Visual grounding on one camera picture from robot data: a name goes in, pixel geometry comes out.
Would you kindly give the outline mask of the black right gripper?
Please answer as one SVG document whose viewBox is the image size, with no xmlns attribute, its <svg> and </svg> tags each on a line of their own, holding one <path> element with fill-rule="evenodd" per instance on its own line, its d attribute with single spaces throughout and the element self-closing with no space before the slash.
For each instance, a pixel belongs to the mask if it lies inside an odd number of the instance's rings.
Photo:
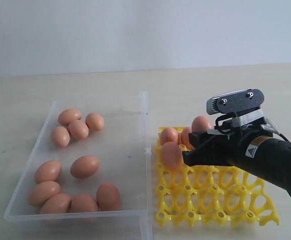
<svg viewBox="0 0 291 240">
<path fill-rule="evenodd" d="M 239 145 L 247 137 L 267 136 L 273 133 L 262 129 L 263 118 L 242 126 L 233 127 L 227 119 L 220 127 L 214 126 L 205 132 L 191 132 L 189 142 L 194 150 L 182 151 L 183 162 L 187 166 L 232 166 L 238 157 Z"/>
</svg>

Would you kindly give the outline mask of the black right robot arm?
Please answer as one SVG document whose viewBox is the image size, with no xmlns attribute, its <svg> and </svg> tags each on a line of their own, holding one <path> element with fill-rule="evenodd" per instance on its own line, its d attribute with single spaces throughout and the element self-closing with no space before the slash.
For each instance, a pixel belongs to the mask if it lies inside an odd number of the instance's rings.
<svg viewBox="0 0 291 240">
<path fill-rule="evenodd" d="M 264 119 L 233 127 L 230 121 L 206 132 L 192 132 L 193 150 L 183 151 L 189 166 L 237 167 L 287 191 L 291 197 L 291 142 L 263 129 Z"/>
</svg>

